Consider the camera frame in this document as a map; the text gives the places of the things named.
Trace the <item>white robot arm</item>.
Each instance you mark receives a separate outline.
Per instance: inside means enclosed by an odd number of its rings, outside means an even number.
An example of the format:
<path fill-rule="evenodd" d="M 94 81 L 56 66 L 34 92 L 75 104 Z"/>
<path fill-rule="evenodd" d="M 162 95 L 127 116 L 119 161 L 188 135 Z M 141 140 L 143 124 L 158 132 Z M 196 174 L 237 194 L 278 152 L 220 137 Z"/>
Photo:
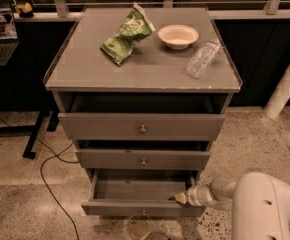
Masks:
<path fill-rule="evenodd" d="M 290 185 L 260 172 L 218 176 L 175 195 L 180 204 L 232 212 L 232 240 L 290 240 Z"/>

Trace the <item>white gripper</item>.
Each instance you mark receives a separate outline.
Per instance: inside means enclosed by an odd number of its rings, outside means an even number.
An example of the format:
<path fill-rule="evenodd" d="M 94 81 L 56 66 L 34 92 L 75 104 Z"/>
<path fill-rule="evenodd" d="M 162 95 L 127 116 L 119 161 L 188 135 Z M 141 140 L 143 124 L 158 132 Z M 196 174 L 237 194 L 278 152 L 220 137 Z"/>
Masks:
<path fill-rule="evenodd" d="M 207 186 L 199 185 L 189 188 L 187 192 L 176 193 L 174 198 L 180 204 L 188 202 L 192 206 L 210 205 L 215 200 L 211 190 Z"/>

